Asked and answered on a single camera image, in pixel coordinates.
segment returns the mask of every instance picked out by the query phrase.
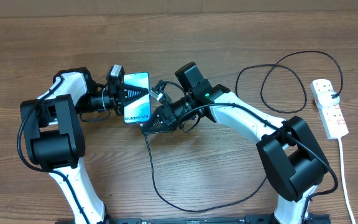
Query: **electrical socket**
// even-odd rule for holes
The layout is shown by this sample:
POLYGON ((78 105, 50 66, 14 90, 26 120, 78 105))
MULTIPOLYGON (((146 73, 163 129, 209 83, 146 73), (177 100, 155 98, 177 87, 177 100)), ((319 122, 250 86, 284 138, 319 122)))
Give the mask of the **electrical socket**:
MULTIPOLYGON (((318 98, 321 99, 320 93, 327 91, 334 93, 333 84, 326 79, 314 80, 311 82, 310 88, 317 105, 319 104, 318 98)), ((318 112, 328 139, 341 138, 349 133, 339 104, 318 107, 318 112)))

